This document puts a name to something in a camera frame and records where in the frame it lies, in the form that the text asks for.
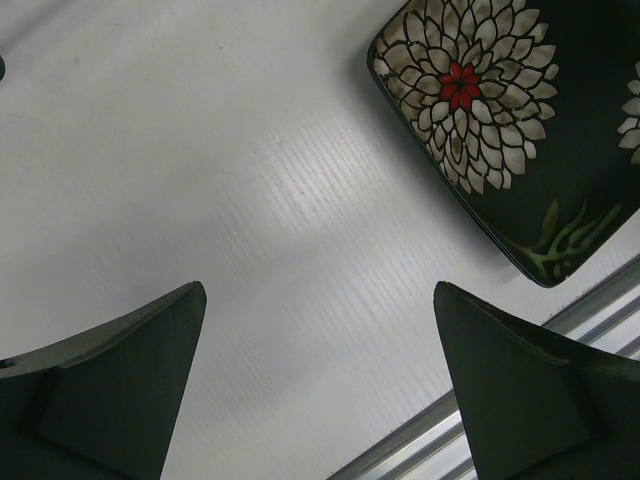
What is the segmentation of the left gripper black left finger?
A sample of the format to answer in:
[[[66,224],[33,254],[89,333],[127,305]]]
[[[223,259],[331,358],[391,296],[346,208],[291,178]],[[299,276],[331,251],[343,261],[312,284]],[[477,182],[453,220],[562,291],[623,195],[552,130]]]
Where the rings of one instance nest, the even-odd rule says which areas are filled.
[[[205,310],[194,281],[2,360],[2,478],[160,478]]]

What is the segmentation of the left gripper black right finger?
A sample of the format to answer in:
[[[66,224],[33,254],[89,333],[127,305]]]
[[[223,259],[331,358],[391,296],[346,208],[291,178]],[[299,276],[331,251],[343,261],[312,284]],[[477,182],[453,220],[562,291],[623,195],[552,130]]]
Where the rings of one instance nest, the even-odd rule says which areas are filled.
[[[636,479],[639,363],[434,291],[439,336],[480,479]]]

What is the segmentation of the dark floral square plate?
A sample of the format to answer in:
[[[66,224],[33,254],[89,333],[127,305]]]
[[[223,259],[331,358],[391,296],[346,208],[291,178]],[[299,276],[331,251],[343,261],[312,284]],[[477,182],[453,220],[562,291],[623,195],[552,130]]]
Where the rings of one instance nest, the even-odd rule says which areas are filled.
[[[496,246],[551,288],[639,208],[635,1],[409,1],[367,66]]]

